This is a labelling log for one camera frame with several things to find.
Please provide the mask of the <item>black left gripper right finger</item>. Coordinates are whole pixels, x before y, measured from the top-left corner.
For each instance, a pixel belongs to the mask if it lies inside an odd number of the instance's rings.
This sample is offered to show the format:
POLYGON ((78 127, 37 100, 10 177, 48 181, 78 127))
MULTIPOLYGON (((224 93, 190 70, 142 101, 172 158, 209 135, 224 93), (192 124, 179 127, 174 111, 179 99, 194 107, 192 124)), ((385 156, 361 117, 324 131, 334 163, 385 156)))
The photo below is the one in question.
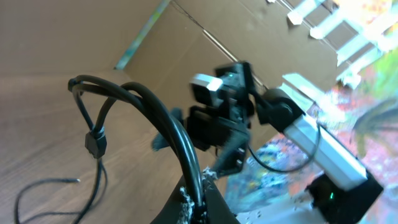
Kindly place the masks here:
POLYGON ((202 183, 205 196, 207 223, 209 224, 239 224, 235 214, 229 209, 222 194, 214 183, 217 180, 215 171, 206 167, 202 171, 202 183))

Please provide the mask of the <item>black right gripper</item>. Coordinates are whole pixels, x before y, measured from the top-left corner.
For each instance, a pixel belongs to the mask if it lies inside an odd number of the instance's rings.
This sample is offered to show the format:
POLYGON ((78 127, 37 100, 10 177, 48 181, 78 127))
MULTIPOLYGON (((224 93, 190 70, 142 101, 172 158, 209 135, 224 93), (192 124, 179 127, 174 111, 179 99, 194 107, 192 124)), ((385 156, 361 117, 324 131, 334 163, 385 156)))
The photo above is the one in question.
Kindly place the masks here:
POLYGON ((251 139, 251 105, 219 109, 192 106, 185 127, 181 108, 165 112, 168 119, 160 110, 152 112, 154 126, 159 132, 152 141, 154 151, 171 147, 174 152, 185 152, 188 133, 193 145, 202 151, 211 146, 223 148, 213 165, 217 178, 242 171, 246 148, 251 139))

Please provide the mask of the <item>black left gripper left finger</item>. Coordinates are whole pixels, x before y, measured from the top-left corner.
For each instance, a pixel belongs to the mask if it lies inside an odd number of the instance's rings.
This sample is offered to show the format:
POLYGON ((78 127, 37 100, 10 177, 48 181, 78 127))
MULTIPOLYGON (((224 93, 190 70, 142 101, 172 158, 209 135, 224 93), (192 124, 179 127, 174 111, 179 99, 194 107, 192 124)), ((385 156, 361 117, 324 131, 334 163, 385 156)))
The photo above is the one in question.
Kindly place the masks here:
POLYGON ((150 224, 189 224, 193 219, 194 205, 185 184, 177 184, 163 209, 150 224))

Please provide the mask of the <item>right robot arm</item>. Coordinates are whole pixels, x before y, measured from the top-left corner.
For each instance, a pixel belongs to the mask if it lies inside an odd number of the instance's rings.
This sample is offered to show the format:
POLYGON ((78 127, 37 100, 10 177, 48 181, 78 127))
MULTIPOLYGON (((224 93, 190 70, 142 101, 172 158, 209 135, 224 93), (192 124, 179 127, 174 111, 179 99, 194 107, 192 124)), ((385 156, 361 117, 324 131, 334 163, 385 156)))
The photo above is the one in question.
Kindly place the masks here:
POLYGON ((194 212, 192 198, 179 183, 155 223, 359 223, 383 191, 382 185, 347 148, 320 126, 283 90, 260 95, 251 65, 237 62, 196 74, 190 83, 198 102, 186 119, 173 110, 196 147, 222 147, 203 177, 205 204, 194 212), (214 179, 235 174, 250 150, 250 119, 272 126, 304 152, 322 172, 303 191, 257 210, 233 213, 214 179))

